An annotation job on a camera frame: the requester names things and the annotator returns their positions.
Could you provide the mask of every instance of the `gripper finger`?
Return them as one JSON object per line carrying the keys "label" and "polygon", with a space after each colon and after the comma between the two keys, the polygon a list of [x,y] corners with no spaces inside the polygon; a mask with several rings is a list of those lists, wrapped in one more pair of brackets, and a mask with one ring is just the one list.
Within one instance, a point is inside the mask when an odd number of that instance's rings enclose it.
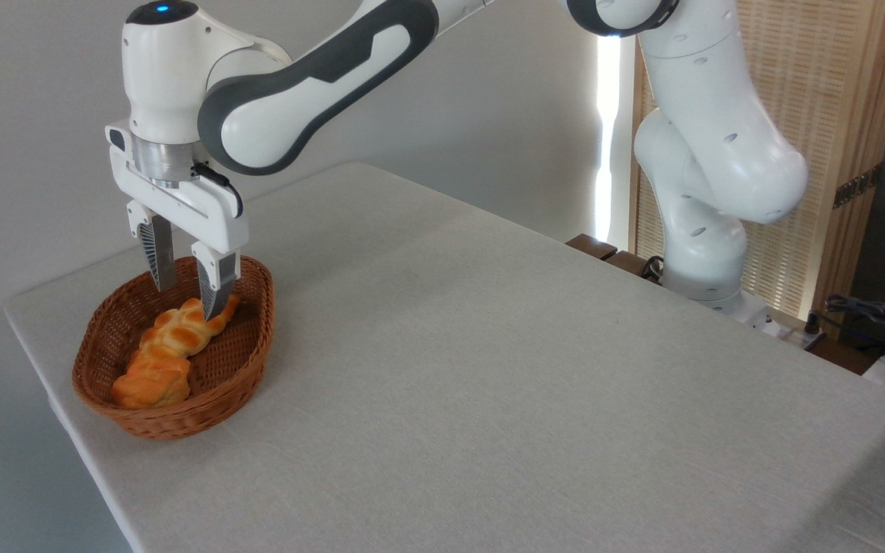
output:
{"label": "gripper finger", "polygon": [[221,254],[203,242],[194,243],[192,251],[197,258],[204,321],[210,321],[224,311],[227,299],[234,290],[234,283],[241,277],[241,253],[234,251]]}
{"label": "gripper finger", "polygon": [[176,286],[173,263],[173,225],[160,214],[133,200],[128,204],[132,235],[141,242],[148,262],[148,272],[159,291]]}

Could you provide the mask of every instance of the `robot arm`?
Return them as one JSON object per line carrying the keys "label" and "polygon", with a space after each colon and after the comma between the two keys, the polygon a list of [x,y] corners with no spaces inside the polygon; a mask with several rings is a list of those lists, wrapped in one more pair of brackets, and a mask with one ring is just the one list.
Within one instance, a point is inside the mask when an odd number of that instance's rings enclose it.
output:
{"label": "robot arm", "polygon": [[[363,0],[346,25],[295,62],[273,42],[228,28],[190,2],[163,0],[134,11],[122,45],[132,115],[108,127],[108,140],[115,180],[133,198],[131,230],[157,286],[174,283],[172,225],[197,238],[192,250],[207,318],[224,307],[240,276],[248,227],[240,196],[208,167],[211,160],[250,175],[281,171],[320,126],[491,3]],[[595,34],[640,32],[661,109],[699,165],[700,199],[733,213],[731,199],[755,195],[750,205],[764,209],[768,196],[780,196],[763,179],[779,160],[800,155],[776,132],[749,84],[733,36],[737,22],[726,17],[734,0],[559,4]],[[737,153],[727,155],[731,135],[740,140]],[[800,171],[791,172],[800,180]],[[794,194],[784,196],[780,211],[797,203]]]}
{"label": "robot arm", "polygon": [[126,121],[106,129],[112,172],[159,290],[175,286],[173,225],[197,238],[204,317],[217,315],[248,242],[241,199],[211,160],[265,175],[288,167],[316,129],[492,0],[364,0],[293,62],[195,4],[152,2],[122,32]]}

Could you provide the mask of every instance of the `brown wicker basket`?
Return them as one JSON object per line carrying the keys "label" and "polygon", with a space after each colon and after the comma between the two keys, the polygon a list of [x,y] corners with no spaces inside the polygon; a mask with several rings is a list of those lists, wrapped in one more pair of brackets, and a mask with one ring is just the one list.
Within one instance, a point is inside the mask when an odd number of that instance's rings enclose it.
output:
{"label": "brown wicker basket", "polygon": [[271,274],[254,259],[241,259],[234,292],[241,303],[224,332],[190,357],[190,396],[174,406],[124,409],[111,398],[111,384],[125,373],[129,355],[155,317],[200,297],[197,262],[176,261],[177,285],[159,293],[150,274],[136,276],[115,290],[94,312],[77,359],[74,391],[95,412],[141,438],[172,440],[203,432],[232,416],[255,393],[273,339]]}

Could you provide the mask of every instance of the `wooden block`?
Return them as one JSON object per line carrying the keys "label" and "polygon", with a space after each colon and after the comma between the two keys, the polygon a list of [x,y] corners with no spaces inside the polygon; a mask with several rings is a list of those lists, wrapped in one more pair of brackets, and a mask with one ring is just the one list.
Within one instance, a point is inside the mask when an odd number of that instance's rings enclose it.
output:
{"label": "wooden block", "polygon": [[835,342],[833,339],[828,339],[828,337],[821,340],[810,351],[818,357],[835,363],[839,367],[860,376],[876,362],[875,356],[862,353],[857,349],[853,349],[853,347],[845,346],[845,344]]}
{"label": "wooden block", "polygon": [[588,234],[580,234],[569,242],[565,242],[565,245],[602,260],[608,259],[617,253],[617,246],[601,242]]}
{"label": "wooden block", "polygon": [[618,252],[611,256],[610,259],[607,259],[607,263],[614,267],[621,267],[626,272],[636,274],[639,277],[644,270],[644,266],[647,265],[647,260],[640,259],[630,252]]}

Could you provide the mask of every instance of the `braided bread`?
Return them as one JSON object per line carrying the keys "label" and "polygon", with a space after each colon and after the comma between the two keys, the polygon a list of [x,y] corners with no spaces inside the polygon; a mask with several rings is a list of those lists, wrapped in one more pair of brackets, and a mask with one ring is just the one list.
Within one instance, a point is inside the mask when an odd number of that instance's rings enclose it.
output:
{"label": "braided bread", "polygon": [[145,409],[171,406],[186,399],[190,395],[187,357],[199,353],[211,337],[224,331],[240,301],[231,294],[221,315],[210,321],[204,321],[203,304],[197,298],[159,314],[152,328],[141,335],[125,374],[111,385],[116,405]]}

